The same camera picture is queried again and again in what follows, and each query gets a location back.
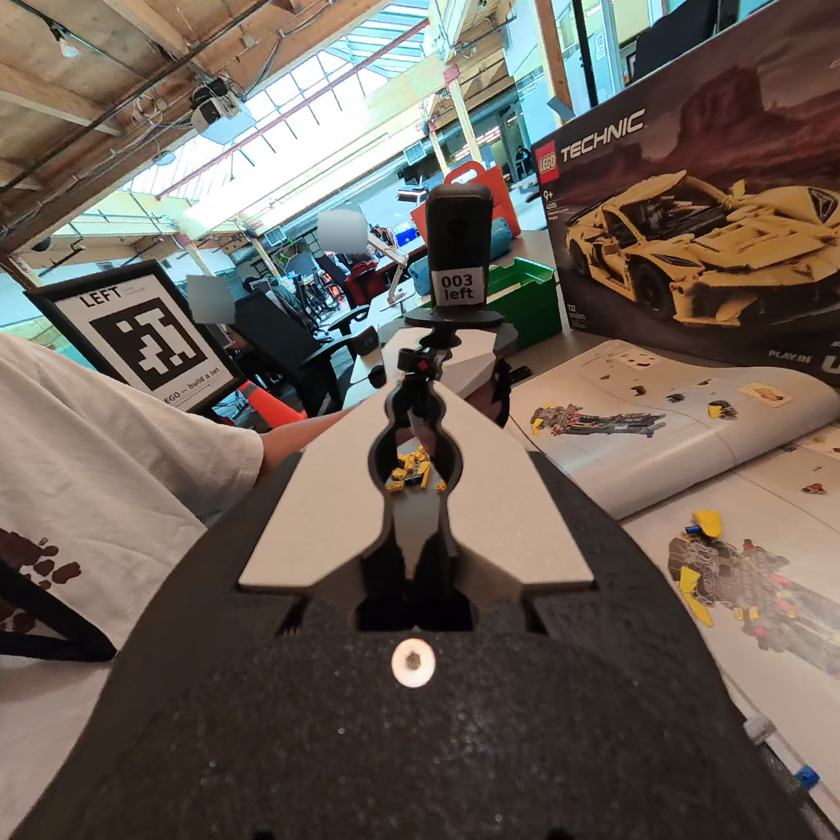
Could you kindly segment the person's white shirt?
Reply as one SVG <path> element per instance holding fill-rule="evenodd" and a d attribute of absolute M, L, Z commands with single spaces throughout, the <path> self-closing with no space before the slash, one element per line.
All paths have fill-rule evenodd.
<path fill-rule="evenodd" d="M 30 341 L 2 333 L 1 345 L 2 560 L 119 651 L 207 520 L 255 485 L 261 437 Z M 111 667 L 2 654 L 2 838 L 65 761 Z"/>

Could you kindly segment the green plastic bin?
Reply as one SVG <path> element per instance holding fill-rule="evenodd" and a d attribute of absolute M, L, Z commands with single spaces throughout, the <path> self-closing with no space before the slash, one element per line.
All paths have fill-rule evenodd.
<path fill-rule="evenodd" d="M 526 350 L 562 332 L 554 269 L 523 258 L 489 270 L 487 309 L 499 313 Z"/>

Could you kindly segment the lego instruction booklet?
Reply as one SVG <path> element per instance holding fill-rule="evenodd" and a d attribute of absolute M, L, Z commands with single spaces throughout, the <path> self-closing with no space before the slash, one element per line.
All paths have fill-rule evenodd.
<path fill-rule="evenodd" d="M 509 427 L 659 567 L 743 716 L 821 775 L 804 793 L 838 828 L 838 393 L 610 341 L 517 385 Z M 719 539 L 685 533 L 699 510 L 721 514 Z"/>

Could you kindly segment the white printed sign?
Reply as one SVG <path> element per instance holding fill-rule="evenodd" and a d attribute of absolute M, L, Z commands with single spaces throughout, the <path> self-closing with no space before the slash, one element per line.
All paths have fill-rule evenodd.
<path fill-rule="evenodd" d="M 207 416 L 246 382 L 158 261 L 25 295 L 96 371 L 185 413 Z"/>

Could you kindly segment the person's left forearm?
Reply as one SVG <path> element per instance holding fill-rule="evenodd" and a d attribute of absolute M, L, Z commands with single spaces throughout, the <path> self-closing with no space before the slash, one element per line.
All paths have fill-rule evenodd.
<path fill-rule="evenodd" d="M 345 408 L 337 413 L 315 416 L 260 434 L 262 460 L 255 487 L 283 463 L 285 459 L 301 452 L 313 440 L 353 411 Z"/>

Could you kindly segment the person's left hand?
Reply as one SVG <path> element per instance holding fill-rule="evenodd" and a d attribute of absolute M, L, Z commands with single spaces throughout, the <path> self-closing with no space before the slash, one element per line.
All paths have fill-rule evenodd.
<path fill-rule="evenodd" d="M 509 419 L 510 373 L 509 367 L 498 367 L 488 381 L 465 398 L 468 404 L 501 428 L 506 426 Z"/>

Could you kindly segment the white ceiling projector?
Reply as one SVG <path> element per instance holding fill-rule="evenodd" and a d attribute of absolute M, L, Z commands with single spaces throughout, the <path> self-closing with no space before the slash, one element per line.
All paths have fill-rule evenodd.
<path fill-rule="evenodd" d="M 225 77 L 198 84 L 190 102 L 191 124 L 200 134 L 206 134 L 216 123 L 237 117 L 241 111 L 240 100 Z"/>

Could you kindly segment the blue wrapped roll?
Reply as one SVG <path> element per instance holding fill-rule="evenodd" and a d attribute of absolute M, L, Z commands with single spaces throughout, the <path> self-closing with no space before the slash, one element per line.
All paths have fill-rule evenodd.
<path fill-rule="evenodd" d="M 508 223 L 497 217 L 493 220 L 490 236 L 490 262 L 497 261 L 511 250 L 513 235 Z M 414 261 L 407 268 L 408 275 L 412 278 L 415 292 L 421 296 L 430 294 L 430 272 L 428 258 L 424 256 Z"/>

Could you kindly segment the heap of yellow lego parts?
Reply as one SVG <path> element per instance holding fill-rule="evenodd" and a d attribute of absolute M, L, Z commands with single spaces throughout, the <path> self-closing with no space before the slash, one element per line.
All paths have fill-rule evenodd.
<path fill-rule="evenodd" d="M 414 488 L 425 490 L 434 487 L 437 494 L 447 489 L 446 480 L 438 474 L 432 459 L 423 444 L 415 449 L 397 454 L 397 466 L 385 483 L 385 490 L 391 494 Z"/>

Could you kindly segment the black office chair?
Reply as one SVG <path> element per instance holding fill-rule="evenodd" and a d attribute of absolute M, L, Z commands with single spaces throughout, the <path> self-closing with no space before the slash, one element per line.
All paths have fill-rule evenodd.
<path fill-rule="evenodd" d="M 353 337 L 322 345 L 259 291 L 237 300 L 234 311 L 233 329 L 291 386 L 310 417 L 342 408 L 350 382 L 336 375 L 332 357 L 351 350 Z"/>

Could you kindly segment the orange carry bag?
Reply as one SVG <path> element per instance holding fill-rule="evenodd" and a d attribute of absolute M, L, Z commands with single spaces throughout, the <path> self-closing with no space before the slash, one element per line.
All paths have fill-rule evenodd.
<path fill-rule="evenodd" d="M 483 164 L 467 161 L 448 173 L 439 183 L 427 182 L 427 190 L 430 193 L 436 186 L 470 183 L 488 187 L 494 205 L 492 222 L 495 218 L 502 217 L 509 225 L 513 240 L 518 238 L 521 235 L 522 228 L 512 203 L 508 182 L 499 166 L 492 165 L 491 168 L 486 169 Z"/>

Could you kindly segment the red office chair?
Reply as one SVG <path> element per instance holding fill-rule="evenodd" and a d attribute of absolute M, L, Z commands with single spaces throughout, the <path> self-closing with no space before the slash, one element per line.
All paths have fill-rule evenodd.
<path fill-rule="evenodd" d="M 387 283 L 378 270 L 378 259 L 356 261 L 344 281 L 352 308 L 369 305 L 379 295 L 386 293 Z"/>

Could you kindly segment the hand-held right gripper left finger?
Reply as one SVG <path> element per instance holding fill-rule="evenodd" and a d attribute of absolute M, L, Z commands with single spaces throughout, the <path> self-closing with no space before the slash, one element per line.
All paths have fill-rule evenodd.
<path fill-rule="evenodd" d="M 245 592 L 306 595 L 347 614 L 366 598 L 362 558 L 390 531 L 375 441 L 390 426 L 388 384 L 305 447 L 238 586 Z"/>

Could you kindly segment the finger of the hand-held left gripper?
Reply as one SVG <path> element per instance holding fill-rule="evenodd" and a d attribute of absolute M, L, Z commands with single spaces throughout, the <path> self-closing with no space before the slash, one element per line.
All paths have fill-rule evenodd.
<path fill-rule="evenodd" d="M 458 329 L 454 337 L 458 343 L 444 360 L 438 382 L 466 399 L 490 381 L 508 340 L 504 329 Z"/>
<path fill-rule="evenodd" d="M 398 358 L 402 350 L 417 350 L 420 340 L 428 335 L 428 327 L 402 327 L 388 339 L 381 349 L 381 363 L 384 369 L 385 385 L 398 382 L 405 372 L 399 367 Z"/>

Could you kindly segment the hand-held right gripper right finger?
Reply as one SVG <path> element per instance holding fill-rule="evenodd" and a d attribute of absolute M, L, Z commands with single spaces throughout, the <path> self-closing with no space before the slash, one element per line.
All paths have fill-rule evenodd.
<path fill-rule="evenodd" d="M 431 385 L 439 525 L 453 584 L 479 610 L 583 592 L 594 574 L 530 454 L 440 383 Z"/>

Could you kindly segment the lego set box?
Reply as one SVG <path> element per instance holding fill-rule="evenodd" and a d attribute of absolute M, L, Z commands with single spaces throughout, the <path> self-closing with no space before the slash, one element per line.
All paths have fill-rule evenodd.
<path fill-rule="evenodd" d="M 532 148 L 574 329 L 838 386 L 839 2 L 684 2 Z"/>

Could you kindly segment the white desk lamp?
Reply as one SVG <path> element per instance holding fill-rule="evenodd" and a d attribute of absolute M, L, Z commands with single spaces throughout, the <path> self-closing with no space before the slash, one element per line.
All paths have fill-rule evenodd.
<path fill-rule="evenodd" d="M 392 308 L 407 295 L 406 291 L 400 290 L 400 285 L 403 281 L 403 274 L 408 268 L 408 256 L 398 247 L 389 245 L 383 239 L 377 237 L 372 231 L 367 234 L 367 242 L 369 246 L 382 253 L 384 257 L 395 264 L 393 279 L 386 294 L 386 308 Z"/>

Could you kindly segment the black lego connector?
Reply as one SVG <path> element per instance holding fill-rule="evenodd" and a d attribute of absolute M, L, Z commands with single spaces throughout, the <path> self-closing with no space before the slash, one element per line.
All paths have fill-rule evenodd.
<path fill-rule="evenodd" d="M 443 351 L 435 348 L 404 348 L 397 356 L 397 370 L 402 373 L 394 396 L 395 408 L 419 421 L 429 418 L 434 395 L 433 383 L 443 374 Z"/>

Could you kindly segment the orange traffic cone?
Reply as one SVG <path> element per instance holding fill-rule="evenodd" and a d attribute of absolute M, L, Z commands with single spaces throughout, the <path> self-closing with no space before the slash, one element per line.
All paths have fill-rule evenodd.
<path fill-rule="evenodd" d="M 246 381 L 238 388 L 252 408 L 271 429 L 299 423 L 308 418 L 305 411 L 296 411 L 274 397 L 267 390 L 252 381 Z"/>

